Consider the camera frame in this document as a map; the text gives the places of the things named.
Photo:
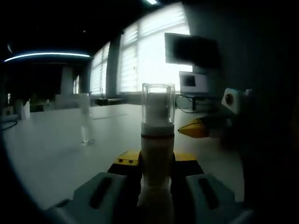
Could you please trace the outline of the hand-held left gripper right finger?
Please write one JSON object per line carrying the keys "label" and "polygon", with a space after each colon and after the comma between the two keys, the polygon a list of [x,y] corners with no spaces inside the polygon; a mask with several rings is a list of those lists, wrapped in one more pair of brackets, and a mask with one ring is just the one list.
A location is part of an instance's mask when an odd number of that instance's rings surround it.
{"label": "hand-held left gripper right finger", "polygon": [[171,195],[176,224],[251,224],[255,213],[235,201],[235,194],[213,175],[205,174],[189,153],[171,160]]}

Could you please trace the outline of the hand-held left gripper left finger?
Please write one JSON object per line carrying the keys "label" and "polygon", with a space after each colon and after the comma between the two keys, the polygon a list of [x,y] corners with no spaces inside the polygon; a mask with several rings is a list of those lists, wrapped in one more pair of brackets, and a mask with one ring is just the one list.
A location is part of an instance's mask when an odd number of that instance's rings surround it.
{"label": "hand-held left gripper left finger", "polygon": [[107,172],[78,187],[72,199],[57,203],[45,213],[54,224],[119,224],[135,211],[141,179],[141,153],[126,151]]}

